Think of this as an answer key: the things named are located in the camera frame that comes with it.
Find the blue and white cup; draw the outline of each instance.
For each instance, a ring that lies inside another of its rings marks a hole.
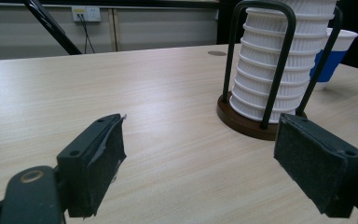
[[[324,46],[327,42],[327,39],[330,37],[332,28],[327,28],[327,36],[322,43],[322,50],[316,55],[315,58],[315,67],[310,70],[310,77],[313,76],[313,73],[316,69],[316,66],[319,60],[322,57],[324,52]],[[345,54],[347,53],[348,49],[350,48],[353,40],[358,36],[355,32],[341,30],[339,31],[336,43],[334,44],[333,48],[331,49],[330,55],[324,65],[324,69],[322,70],[321,75],[318,78],[316,86],[314,88],[315,91],[321,91],[327,85],[330,78],[333,76],[334,71],[341,63],[342,59],[344,58]]]

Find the cable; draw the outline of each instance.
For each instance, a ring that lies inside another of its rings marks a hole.
[[[87,40],[89,41],[89,45],[91,46],[92,52],[95,53],[94,47],[92,46],[91,41],[90,41],[89,32],[87,31],[87,25],[86,25],[86,21],[84,20],[84,16],[83,16],[83,14],[81,14],[81,15],[77,14],[77,16],[80,19],[80,22],[83,26],[84,32],[86,33],[86,43],[84,46],[84,53],[85,54],[87,53]]]

